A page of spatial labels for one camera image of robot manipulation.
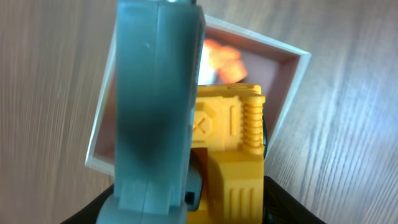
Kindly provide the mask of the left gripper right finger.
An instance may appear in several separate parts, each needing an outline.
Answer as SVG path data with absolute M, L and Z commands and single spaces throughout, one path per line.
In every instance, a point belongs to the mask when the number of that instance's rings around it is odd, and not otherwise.
M 325 224 L 269 176 L 264 176 L 263 196 L 263 224 Z

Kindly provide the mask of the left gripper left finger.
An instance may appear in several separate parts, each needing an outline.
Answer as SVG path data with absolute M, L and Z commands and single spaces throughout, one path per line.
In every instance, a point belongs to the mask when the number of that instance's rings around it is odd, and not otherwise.
M 67 218 L 61 224 L 95 224 L 100 213 L 101 207 L 106 199 L 114 192 L 114 185 L 110 185 L 104 192 L 98 195 L 87 206 L 79 212 Z

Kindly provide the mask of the yellow toy crane truck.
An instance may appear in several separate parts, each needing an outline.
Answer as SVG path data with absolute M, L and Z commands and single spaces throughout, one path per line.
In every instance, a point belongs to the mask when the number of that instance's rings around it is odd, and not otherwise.
M 265 96 L 200 86 L 195 1 L 119 1 L 114 191 L 98 223 L 261 223 Z

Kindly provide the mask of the white plush duck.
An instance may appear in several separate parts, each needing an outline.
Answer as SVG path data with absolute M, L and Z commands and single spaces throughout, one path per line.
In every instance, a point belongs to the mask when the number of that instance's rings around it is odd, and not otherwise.
M 198 85 L 212 85 L 217 80 L 227 84 L 237 83 L 246 78 L 247 74 L 240 51 L 211 39 L 204 41 Z

